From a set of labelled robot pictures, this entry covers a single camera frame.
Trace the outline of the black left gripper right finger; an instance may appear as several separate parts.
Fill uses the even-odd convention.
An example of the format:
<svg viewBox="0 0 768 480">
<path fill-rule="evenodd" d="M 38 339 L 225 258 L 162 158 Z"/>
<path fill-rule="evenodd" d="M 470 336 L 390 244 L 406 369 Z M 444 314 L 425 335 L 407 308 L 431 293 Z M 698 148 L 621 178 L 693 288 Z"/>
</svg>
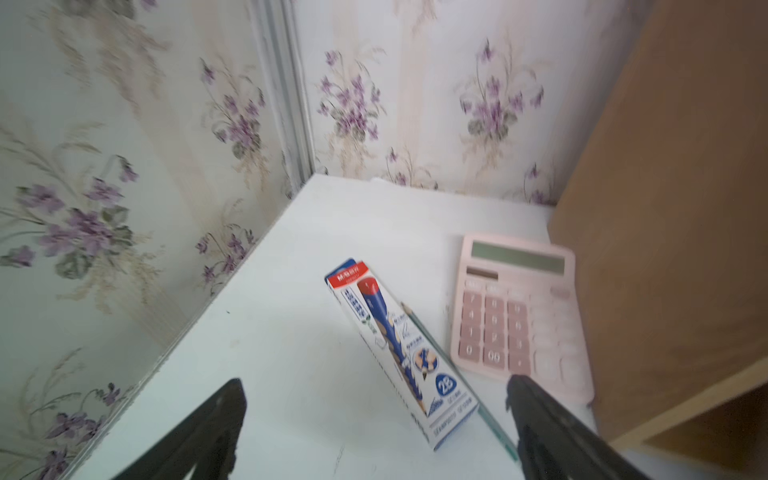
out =
<svg viewBox="0 0 768 480">
<path fill-rule="evenodd" d="M 533 379 L 511 376 L 506 407 L 518 431 L 517 451 L 527 480 L 646 477 Z"/>
</svg>

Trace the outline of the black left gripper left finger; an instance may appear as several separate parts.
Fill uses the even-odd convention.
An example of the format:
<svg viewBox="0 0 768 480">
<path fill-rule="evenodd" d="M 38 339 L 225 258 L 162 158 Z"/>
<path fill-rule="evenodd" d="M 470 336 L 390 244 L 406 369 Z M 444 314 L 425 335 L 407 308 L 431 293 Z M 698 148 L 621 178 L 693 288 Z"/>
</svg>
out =
<svg viewBox="0 0 768 480">
<path fill-rule="evenodd" d="M 116 478 L 227 479 L 246 410 L 242 382 L 232 378 Z"/>
</svg>

